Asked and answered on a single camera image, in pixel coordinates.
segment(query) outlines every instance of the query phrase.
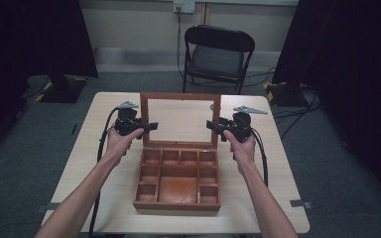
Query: person's left hand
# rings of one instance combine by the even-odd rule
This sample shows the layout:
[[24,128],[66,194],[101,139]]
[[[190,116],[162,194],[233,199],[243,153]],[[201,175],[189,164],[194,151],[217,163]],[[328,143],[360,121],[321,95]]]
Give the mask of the person's left hand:
[[127,136],[121,136],[114,128],[109,130],[106,155],[108,155],[111,160],[114,160],[114,167],[119,165],[120,159],[131,147],[132,141],[143,133],[144,129],[139,128]]

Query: dark curtain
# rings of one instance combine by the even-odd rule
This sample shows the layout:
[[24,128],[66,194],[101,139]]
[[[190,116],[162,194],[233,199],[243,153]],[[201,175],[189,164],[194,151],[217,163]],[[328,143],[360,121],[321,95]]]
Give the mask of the dark curtain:
[[274,83],[319,88],[350,148],[381,183],[381,1],[300,0],[276,74]]
[[32,75],[98,77],[78,1],[0,0],[0,125]]

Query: controller cable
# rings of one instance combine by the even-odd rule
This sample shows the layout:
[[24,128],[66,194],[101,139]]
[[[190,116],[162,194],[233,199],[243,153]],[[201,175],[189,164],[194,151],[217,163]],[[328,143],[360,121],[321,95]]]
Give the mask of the controller cable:
[[[104,127],[104,131],[103,131],[103,133],[101,135],[100,145],[98,146],[97,162],[100,161],[100,159],[101,159],[101,157],[103,155],[103,147],[104,147],[104,143],[106,141],[106,136],[107,136],[108,131],[112,128],[112,127],[108,128],[109,123],[110,123],[110,119],[111,119],[113,113],[115,111],[118,111],[118,110],[119,110],[118,107],[114,108],[110,112],[110,114],[109,114],[109,116],[107,118],[106,125]],[[97,198],[95,198],[95,201],[94,201],[94,208],[92,210],[91,221],[89,223],[88,238],[92,238],[93,237],[95,218],[97,217],[98,204],[100,203],[100,194],[101,194],[101,192],[98,193],[98,196],[97,196]]]
[[265,185],[268,186],[268,163],[267,163],[267,156],[265,155],[264,144],[262,143],[261,135],[255,128],[248,125],[247,122],[245,122],[243,119],[239,117],[236,117],[236,119],[238,119],[241,123],[243,123],[247,128],[250,129],[252,136],[255,138],[258,144],[259,150],[261,151],[262,166],[264,169],[264,183]]

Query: chair seat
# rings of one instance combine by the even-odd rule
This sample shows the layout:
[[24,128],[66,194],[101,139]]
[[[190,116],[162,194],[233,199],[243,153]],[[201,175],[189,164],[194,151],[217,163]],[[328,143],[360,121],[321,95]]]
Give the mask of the chair seat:
[[224,76],[238,80],[242,73],[241,52],[196,46],[189,64],[189,73]]

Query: black controller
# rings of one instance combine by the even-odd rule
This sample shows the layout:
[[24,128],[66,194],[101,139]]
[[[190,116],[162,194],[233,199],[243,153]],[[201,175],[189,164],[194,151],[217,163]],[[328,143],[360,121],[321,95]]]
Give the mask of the black controller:
[[206,121],[206,128],[211,129],[216,134],[221,136],[221,141],[225,142],[227,139],[224,136],[224,130],[230,131],[238,142],[245,142],[252,134],[250,127],[250,115],[243,112],[233,114],[233,120],[226,118],[219,118],[219,123],[215,124],[211,121]]
[[136,115],[137,111],[132,108],[122,108],[119,110],[114,128],[121,136],[129,135],[138,128],[143,128],[144,133],[157,130],[159,126],[158,122],[144,125],[141,118],[136,118]]

